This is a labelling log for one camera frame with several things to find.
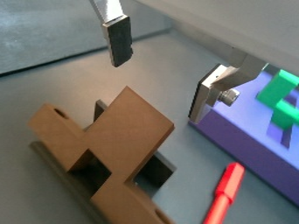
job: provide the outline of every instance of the red pen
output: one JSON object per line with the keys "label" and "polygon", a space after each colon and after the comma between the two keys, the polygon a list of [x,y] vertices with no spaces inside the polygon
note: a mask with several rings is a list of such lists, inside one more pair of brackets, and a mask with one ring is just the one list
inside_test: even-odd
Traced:
{"label": "red pen", "polygon": [[244,176],[244,167],[231,163],[219,181],[215,191],[215,200],[203,224],[220,224],[224,220],[230,205],[234,203]]}

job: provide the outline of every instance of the green puzzle piece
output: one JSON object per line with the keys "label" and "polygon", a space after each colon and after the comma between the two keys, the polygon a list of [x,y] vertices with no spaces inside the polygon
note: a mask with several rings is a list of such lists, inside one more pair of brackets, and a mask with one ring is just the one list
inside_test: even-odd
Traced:
{"label": "green puzzle piece", "polygon": [[298,85],[299,78],[280,70],[256,96],[256,99],[274,110],[271,122],[283,130],[294,124],[299,125],[299,110],[284,100]]}

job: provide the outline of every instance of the purple base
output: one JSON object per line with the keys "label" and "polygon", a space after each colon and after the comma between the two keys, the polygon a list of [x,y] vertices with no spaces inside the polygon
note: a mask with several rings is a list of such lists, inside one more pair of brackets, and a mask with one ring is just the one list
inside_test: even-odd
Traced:
{"label": "purple base", "polygon": [[219,103],[200,123],[191,125],[299,206],[299,128],[294,126],[275,139],[279,129],[270,122],[272,110],[255,99],[270,80],[262,73],[238,88],[240,96],[232,107]]}

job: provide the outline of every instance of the wooden block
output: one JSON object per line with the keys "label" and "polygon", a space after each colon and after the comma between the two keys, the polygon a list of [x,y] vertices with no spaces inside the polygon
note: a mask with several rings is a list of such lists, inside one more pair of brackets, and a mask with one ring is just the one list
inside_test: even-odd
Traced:
{"label": "wooden block", "polygon": [[133,182],[173,124],[129,87],[85,132],[48,104],[29,126],[65,171],[83,168],[93,157],[108,168],[111,176],[91,200],[111,223],[173,223]]}

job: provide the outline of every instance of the metal gripper jaw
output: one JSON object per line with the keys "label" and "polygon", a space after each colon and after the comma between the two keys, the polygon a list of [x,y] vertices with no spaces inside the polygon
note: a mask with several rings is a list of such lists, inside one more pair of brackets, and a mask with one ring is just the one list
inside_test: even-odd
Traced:
{"label": "metal gripper jaw", "polygon": [[231,106],[239,98],[239,91],[234,87],[252,81],[266,62],[252,55],[244,54],[239,67],[216,65],[200,79],[191,104],[189,119],[199,123],[217,102]]}
{"label": "metal gripper jaw", "polygon": [[129,17],[124,15],[119,0],[89,0],[89,2],[101,21],[112,66],[119,67],[133,54]]}

